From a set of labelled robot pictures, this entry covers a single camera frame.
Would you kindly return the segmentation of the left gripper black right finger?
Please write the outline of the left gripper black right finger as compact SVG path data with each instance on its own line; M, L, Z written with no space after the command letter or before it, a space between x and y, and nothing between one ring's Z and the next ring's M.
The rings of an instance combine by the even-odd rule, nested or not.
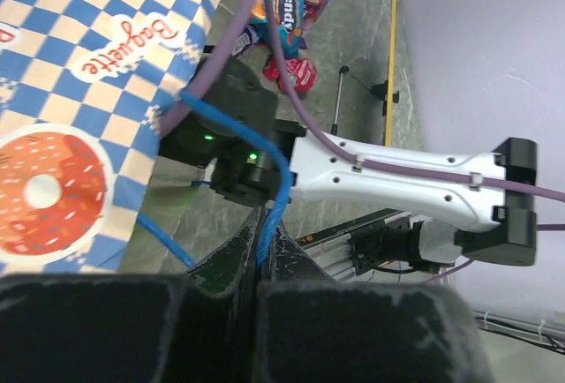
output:
M341 283L284 227L256 298L258 382L492 382L468 305L442 286Z

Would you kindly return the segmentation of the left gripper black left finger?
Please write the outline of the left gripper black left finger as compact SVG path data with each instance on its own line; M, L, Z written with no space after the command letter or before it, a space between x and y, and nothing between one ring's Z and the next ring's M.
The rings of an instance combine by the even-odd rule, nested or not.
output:
M1 280L4 382L249 382L265 215L177 274Z

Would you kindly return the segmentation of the small red snack packet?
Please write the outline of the small red snack packet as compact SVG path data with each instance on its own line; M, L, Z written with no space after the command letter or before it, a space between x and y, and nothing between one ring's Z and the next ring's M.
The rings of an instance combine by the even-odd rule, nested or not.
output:
M289 74L290 84L298 94L307 94L314 86L317 77L317 68L313 62L305 57L286 59L284 61L286 70ZM281 93L286 94L286 85L274 56L267 61L263 67L264 77L271 82L275 82Z

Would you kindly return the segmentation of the checkered paper bag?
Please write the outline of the checkered paper bag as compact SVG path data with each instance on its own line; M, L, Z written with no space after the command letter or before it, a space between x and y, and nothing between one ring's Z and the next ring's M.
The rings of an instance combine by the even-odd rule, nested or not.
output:
M1 271L111 272L221 0L1 0Z

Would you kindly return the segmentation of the purple snack packet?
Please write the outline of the purple snack packet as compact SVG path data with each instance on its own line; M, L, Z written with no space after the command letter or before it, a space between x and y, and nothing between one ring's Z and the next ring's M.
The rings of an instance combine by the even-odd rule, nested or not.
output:
M258 28L251 24L247 24L242 33L236 39L231 55L237 58L242 56L248 49L264 44L265 42L261 37Z

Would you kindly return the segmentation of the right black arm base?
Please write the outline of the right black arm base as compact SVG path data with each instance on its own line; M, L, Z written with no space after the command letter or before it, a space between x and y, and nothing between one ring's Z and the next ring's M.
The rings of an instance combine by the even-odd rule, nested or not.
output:
M369 270L390 274L411 274L425 270L419 253L421 223L406 226L389 226L354 230L350 235L351 260L357 274ZM404 271L386 271L382 263L407 262Z

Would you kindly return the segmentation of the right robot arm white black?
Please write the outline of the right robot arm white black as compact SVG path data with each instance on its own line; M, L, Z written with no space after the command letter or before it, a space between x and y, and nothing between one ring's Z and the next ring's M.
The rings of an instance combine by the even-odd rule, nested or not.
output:
M513 267L535 262L533 197L516 190L517 184L536 182L538 149L531 140L509 138L485 154L442 155L315 135L277 118L277 96L235 59L205 99L278 148L290 168L289 200L379 201L447 228L448 237L441 239L417 224L399 244L384 234L368 245L367 258L400 259L420 268L447 265L459 256Z

